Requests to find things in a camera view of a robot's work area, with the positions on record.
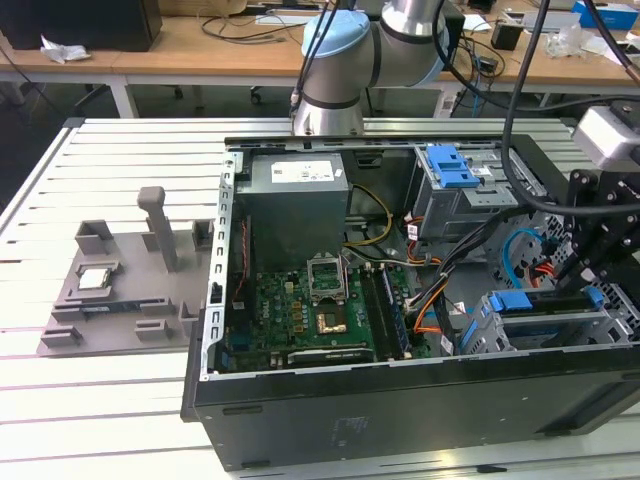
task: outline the black box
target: black box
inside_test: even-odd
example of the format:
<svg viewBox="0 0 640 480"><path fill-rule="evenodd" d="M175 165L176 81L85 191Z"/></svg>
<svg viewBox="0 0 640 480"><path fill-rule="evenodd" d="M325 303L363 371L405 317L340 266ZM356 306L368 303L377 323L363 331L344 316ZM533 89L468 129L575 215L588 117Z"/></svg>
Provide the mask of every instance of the black box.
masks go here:
<svg viewBox="0 0 640 480"><path fill-rule="evenodd" d="M92 50L149 50L162 27L158 0L2 0L0 29L16 50L40 48L40 35Z"/></svg>
<svg viewBox="0 0 640 480"><path fill-rule="evenodd" d="M498 23L491 35L491 45L497 50L515 50L522 30L522 25Z"/></svg>
<svg viewBox="0 0 640 480"><path fill-rule="evenodd" d="M444 2L442 5L442 15L449 32L449 48L447 49L447 58L451 63L454 60L454 54L456 48L458 48L458 42L462 36L462 30L464 27L464 15L454 7L451 2ZM450 70L448 65L445 65L443 70Z"/></svg>

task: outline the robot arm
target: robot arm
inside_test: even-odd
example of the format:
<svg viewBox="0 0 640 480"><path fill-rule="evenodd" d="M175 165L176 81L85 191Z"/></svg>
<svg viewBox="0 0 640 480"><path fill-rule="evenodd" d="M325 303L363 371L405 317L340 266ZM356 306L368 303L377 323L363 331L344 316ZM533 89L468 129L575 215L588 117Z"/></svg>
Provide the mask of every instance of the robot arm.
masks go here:
<svg viewBox="0 0 640 480"><path fill-rule="evenodd" d="M392 0L380 22L364 13L336 12L313 60L294 116L296 135L358 135L364 130L360 93L367 87L411 87L428 83L443 64L433 45L432 23L437 2ZM320 30L326 26L325 16ZM319 18L307 24L302 51L312 48ZM448 35L442 16L440 43Z"/></svg>

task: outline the plastic bag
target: plastic bag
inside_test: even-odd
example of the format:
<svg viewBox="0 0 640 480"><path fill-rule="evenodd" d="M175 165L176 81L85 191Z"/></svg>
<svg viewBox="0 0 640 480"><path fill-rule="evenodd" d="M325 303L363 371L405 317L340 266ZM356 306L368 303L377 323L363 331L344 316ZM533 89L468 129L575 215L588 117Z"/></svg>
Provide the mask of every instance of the plastic bag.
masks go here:
<svg viewBox="0 0 640 480"><path fill-rule="evenodd" d="M570 27L562 27L558 33L547 35L545 51L553 58L574 55L583 57L584 51L580 47L591 37L593 37L593 33L582 30L579 23Z"/></svg>

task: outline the yellow wire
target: yellow wire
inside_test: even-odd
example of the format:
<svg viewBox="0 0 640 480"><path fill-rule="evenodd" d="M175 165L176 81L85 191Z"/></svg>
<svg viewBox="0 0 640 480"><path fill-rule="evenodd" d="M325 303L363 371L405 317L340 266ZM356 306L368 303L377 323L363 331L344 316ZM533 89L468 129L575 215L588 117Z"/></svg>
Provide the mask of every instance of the yellow wire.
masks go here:
<svg viewBox="0 0 640 480"><path fill-rule="evenodd" d="M375 238L371 238L369 240L360 240L357 242L345 242L343 243L343 245L345 247L364 247L365 245L371 245L374 243L378 243L381 240L384 240L385 238L387 238L387 235L389 235L389 233L391 232L391 228L393 227L393 214L389 211L389 209L384 204L384 202L380 200L380 197L378 197L375 193L373 193L367 187L364 187L356 183L354 183L353 186L369 194L371 198L373 198L378 203L378 205L384 208L384 213L387 214L387 226L384 228L384 232L382 232L380 235L378 235Z"/></svg>

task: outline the computer tower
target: computer tower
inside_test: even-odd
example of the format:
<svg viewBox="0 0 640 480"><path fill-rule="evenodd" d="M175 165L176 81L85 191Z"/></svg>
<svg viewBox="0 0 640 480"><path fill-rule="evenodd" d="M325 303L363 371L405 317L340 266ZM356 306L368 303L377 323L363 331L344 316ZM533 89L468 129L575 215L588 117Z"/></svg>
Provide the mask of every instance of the computer tower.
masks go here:
<svg viewBox="0 0 640 480"><path fill-rule="evenodd" d="M90 50L145 52L160 33L158 0L3 0L0 29L16 50L40 48L40 35Z"/></svg>

